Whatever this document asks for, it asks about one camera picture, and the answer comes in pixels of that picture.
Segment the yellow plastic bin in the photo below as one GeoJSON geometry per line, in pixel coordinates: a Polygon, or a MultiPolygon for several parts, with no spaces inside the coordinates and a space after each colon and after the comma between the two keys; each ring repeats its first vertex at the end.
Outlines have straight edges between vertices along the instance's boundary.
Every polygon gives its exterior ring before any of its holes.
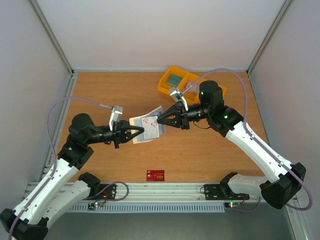
{"type": "MultiPolygon", "coordinates": [[[[179,89],[180,92],[183,92],[185,90],[185,87],[189,81],[195,82],[197,79],[200,78],[198,75],[196,75],[194,73],[188,72],[182,68],[179,68],[177,66],[172,65],[168,68],[168,70],[165,72],[165,74],[159,80],[157,90],[160,93],[168,95],[168,96],[170,95],[169,89],[171,89],[172,87],[175,87],[175,86],[169,85],[167,83],[167,80],[168,80],[169,76],[172,74],[175,74],[175,75],[182,77],[182,81],[176,87],[179,89]]],[[[200,83],[202,83],[204,81],[206,81],[205,78],[198,81],[197,84],[200,86],[200,83]]],[[[200,102],[199,92],[197,94],[195,94],[193,92],[187,91],[183,95],[189,105],[196,104],[196,103],[200,102]]]]}

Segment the red VIP card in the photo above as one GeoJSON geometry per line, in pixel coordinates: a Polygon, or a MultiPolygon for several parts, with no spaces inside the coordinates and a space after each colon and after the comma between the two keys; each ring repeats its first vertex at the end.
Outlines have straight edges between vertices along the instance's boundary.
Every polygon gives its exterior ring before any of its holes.
{"type": "Polygon", "coordinates": [[[146,181],[147,182],[164,182],[165,171],[164,170],[147,170],[146,181]]]}

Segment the left circuit board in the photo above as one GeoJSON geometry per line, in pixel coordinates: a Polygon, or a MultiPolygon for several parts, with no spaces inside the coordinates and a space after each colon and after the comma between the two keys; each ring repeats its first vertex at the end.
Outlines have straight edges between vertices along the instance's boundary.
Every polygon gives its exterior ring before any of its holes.
{"type": "Polygon", "coordinates": [[[99,202],[99,201],[91,202],[91,203],[87,204],[87,210],[88,211],[95,211],[99,208],[102,208],[103,206],[104,206],[103,202],[99,202]]]}

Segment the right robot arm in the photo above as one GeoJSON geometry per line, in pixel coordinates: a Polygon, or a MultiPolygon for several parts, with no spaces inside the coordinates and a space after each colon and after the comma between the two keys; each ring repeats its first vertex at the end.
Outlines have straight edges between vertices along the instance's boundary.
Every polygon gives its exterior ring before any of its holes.
{"type": "Polygon", "coordinates": [[[199,85],[199,103],[187,105],[175,88],[170,94],[176,103],[158,117],[158,124],[188,130],[191,122],[205,119],[209,128],[238,146],[263,172],[262,177],[237,172],[226,175],[220,181],[225,199],[236,194],[253,195],[282,209],[302,188],[306,168],[281,157],[257,136],[235,109],[224,104],[223,91],[215,81],[206,80],[199,85]]]}

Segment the circuit board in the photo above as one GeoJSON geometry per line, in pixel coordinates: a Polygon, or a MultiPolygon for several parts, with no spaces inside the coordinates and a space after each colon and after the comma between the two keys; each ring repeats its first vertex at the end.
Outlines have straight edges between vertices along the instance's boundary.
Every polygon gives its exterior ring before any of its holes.
{"type": "Polygon", "coordinates": [[[91,202],[91,203],[87,204],[87,210],[88,211],[95,211],[99,208],[102,208],[103,206],[104,206],[103,202],[99,202],[99,201],[91,202]]]}
{"type": "Polygon", "coordinates": [[[229,209],[235,209],[235,208],[241,207],[243,204],[244,204],[243,201],[242,202],[230,201],[230,202],[225,202],[224,206],[229,209]]]}

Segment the teal card in bin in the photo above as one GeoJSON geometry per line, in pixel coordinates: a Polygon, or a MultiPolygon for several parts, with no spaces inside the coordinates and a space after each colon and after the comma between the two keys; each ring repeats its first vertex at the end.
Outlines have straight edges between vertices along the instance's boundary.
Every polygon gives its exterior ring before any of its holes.
{"type": "Polygon", "coordinates": [[[182,81],[182,77],[176,75],[176,74],[171,74],[167,80],[167,84],[168,85],[171,85],[171,86],[174,86],[174,87],[177,87],[180,82],[182,81]]]}

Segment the white card orange logo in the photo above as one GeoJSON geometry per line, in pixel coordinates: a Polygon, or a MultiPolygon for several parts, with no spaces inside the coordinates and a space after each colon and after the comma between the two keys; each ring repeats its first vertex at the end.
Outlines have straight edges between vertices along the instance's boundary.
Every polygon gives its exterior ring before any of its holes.
{"type": "Polygon", "coordinates": [[[160,136],[159,125],[157,122],[157,116],[143,117],[141,120],[142,127],[144,128],[143,140],[151,141],[160,136]]]}

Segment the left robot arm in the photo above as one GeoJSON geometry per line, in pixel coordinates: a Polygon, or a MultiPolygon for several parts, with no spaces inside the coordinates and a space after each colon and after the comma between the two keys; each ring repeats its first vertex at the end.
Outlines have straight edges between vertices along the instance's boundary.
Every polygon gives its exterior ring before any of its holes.
{"type": "Polygon", "coordinates": [[[111,125],[94,125],[86,113],[76,115],[68,129],[66,143],[54,164],[32,192],[15,208],[4,209],[0,222],[10,240],[43,240],[51,225],[71,206],[81,200],[96,199],[104,189],[101,181],[85,172],[62,194],[60,189],[94,153],[91,144],[111,144],[118,148],[145,130],[114,116],[111,125]]]}

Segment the right circuit board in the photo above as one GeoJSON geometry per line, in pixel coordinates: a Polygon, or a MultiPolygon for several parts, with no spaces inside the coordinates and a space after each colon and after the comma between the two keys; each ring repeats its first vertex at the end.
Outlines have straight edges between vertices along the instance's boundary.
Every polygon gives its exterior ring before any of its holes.
{"type": "Polygon", "coordinates": [[[242,202],[230,201],[230,202],[225,202],[224,206],[229,209],[235,209],[235,208],[241,207],[243,204],[244,204],[243,201],[242,202]]]}

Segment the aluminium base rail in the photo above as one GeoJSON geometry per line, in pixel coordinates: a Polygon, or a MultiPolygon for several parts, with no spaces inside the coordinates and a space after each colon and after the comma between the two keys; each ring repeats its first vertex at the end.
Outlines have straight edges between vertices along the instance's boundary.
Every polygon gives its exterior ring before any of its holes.
{"type": "Polygon", "coordinates": [[[129,182],[129,194],[124,203],[178,203],[178,202],[241,202],[253,203],[257,196],[237,194],[232,198],[224,198],[220,193],[205,188],[203,182],[129,182]]]}

